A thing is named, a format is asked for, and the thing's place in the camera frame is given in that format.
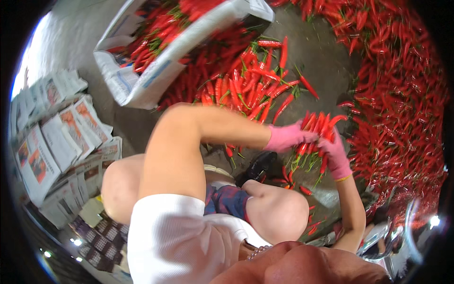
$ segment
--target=woman's hand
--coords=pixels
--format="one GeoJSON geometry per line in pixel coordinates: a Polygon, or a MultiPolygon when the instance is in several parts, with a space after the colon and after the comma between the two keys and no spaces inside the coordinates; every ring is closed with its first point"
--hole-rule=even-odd
{"type": "Polygon", "coordinates": [[[302,122],[303,120],[299,120],[292,125],[283,127],[269,125],[271,138],[264,150],[280,153],[289,150],[294,145],[316,141],[318,139],[317,133],[301,131],[302,122]]]}
{"type": "Polygon", "coordinates": [[[331,176],[335,181],[338,181],[347,178],[353,172],[350,169],[350,162],[345,154],[341,136],[336,127],[333,130],[334,143],[321,138],[318,146],[328,155],[328,168],[330,169],[331,176]]]}

